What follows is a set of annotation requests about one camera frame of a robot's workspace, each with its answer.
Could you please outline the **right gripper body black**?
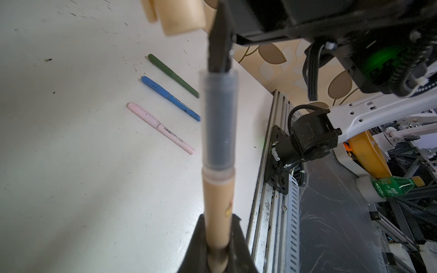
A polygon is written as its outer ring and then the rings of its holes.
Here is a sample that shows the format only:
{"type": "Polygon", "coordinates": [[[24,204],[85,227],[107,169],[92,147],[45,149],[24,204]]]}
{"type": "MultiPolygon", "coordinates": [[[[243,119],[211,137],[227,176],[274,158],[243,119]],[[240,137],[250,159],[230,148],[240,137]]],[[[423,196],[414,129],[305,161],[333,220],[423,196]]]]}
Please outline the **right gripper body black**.
{"type": "Polygon", "coordinates": [[[241,46],[413,24],[437,16],[436,1],[229,1],[241,46]]]}

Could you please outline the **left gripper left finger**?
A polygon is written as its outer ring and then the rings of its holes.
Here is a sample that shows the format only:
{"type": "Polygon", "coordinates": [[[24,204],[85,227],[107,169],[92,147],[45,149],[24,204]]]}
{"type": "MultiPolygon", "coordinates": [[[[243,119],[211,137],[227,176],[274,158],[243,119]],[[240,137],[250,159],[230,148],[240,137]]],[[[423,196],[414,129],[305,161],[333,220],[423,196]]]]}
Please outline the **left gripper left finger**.
{"type": "Polygon", "coordinates": [[[209,273],[207,254],[205,219],[200,215],[177,273],[209,273]]]}

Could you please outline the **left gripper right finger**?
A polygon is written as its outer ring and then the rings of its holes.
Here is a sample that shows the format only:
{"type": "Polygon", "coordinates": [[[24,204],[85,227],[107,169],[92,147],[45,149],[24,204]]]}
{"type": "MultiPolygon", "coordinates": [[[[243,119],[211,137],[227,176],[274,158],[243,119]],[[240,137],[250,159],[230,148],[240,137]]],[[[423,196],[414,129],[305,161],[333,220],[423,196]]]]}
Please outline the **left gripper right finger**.
{"type": "Polygon", "coordinates": [[[229,259],[226,271],[228,273],[257,273],[252,256],[245,241],[240,226],[241,219],[233,214],[231,222],[231,237],[229,241],[229,259]]]}

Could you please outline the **tan pen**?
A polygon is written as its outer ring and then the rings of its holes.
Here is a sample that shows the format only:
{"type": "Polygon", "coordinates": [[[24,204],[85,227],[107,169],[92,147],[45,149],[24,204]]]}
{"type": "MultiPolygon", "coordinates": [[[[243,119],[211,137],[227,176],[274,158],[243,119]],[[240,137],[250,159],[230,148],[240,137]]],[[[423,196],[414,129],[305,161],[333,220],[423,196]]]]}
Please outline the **tan pen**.
{"type": "Polygon", "coordinates": [[[229,2],[219,1],[208,38],[208,67],[201,74],[204,218],[207,264],[212,273],[225,271],[231,240],[237,119],[233,42],[229,2]]]}

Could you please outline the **tan pen cap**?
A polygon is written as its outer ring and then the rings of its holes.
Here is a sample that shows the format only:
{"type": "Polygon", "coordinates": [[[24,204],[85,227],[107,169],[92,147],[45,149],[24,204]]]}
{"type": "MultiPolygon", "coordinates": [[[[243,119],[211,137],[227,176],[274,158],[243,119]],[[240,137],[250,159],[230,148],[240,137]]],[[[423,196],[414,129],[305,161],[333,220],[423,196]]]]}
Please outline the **tan pen cap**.
{"type": "Polygon", "coordinates": [[[140,3],[148,22],[160,22],[166,36],[184,34],[206,26],[202,1],[141,0],[140,3]]]}

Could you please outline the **green pen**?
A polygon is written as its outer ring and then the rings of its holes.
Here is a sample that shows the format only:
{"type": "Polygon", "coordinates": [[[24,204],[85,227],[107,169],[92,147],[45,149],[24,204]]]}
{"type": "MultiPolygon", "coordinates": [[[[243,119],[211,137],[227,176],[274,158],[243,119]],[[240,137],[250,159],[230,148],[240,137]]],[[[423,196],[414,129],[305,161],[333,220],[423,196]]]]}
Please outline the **green pen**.
{"type": "Polygon", "coordinates": [[[156,67],[158,67],[162,72],[164,72],[171,79],[176,81],[179,85],[181,85],[184,89],[190,92],[197,99],[200,97],[200,94],[197,90],[195,90],[190,84],[184,81],[179,75],[177,75],[170,67],[165,65],[162,61],[160,61],[153,54],[148,54],[147,58],[151,63],[153,63],[156,67]]]}

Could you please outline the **blue pen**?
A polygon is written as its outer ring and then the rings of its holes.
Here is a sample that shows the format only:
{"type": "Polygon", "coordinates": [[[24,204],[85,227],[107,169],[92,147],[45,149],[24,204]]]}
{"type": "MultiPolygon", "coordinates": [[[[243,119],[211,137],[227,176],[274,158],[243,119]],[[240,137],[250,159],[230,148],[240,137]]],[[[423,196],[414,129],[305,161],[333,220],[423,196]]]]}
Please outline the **blue pen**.
{"type": "Polygon", "coordinates": [[[174,97],[170,92],[168,92],[167,90],[165,90],[163,87],[161,87],[159,84],[157,84],[156,82],[154,82],[152,79],[146,77],[146,76],[142,76],[141,77],[141,81],[148,86],[149,88],[151,88],[153,91],[155,91],[156,93],[158,93],[160,96],[164,97],[166,100],[168,100],[169,102],[171,102],[172,104],[174,104],[176,107],[178,107],[180,110],[184,111],[187,115],[189,115],[190,117],[192,117],[193,119],[195,119],[196,121],[200,122],[201,121],[201,117],[194,112],[192,109],[190,109],[189,107],[187,107],[184,103],[182,103],[181,101],[179,101],[176,97],[174,97]]]}

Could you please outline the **pink pen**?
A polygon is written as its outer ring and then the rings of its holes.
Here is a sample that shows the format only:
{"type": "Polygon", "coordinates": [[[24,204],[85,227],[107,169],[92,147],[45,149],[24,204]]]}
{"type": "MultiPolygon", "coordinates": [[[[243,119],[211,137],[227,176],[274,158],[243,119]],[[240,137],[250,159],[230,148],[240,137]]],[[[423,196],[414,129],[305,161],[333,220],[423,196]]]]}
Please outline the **pink pen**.
{"type": "Polygon", "coordinates": [[[147,122],[150,126],[152,126],[157,131],[162,133],[165,137],[167,137],[169,140],[174,142],[176,145],[178,145],[184,151],[186,151],[190,155],[193,155],[195,153],[195,150],[190,145],[185,143],[176,134],[174,134],[170,129],[168,129],[161,122],[159,122],[156,118],[154,118],[149,112],[147,112],[146,110],[142,109],[139,105],[137,105],[137,104],[135,104],[133,102],[130,102],[130,103],[127,104],[127,107],[134,114],[139,116],[141,119],[143,119],[145,122],[147,122]]]}

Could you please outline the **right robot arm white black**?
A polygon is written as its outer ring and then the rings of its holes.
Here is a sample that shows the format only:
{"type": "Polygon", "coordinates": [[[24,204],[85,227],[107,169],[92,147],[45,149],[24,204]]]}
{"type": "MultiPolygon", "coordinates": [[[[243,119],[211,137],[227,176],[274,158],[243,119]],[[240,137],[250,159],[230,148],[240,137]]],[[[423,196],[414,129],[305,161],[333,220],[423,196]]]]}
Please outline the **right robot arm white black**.
{"type": "Polygon", "coordinates": [[[425,76],[437,50],[435,1],[229,1],[228,11],[241,46],[310,43],[303,77],[311,101],[319,69],[333,58],[368,95],[292,122],[272,144],[277,167],[325,157],[357,134],[437,104],[437,83],[425,76]]]}

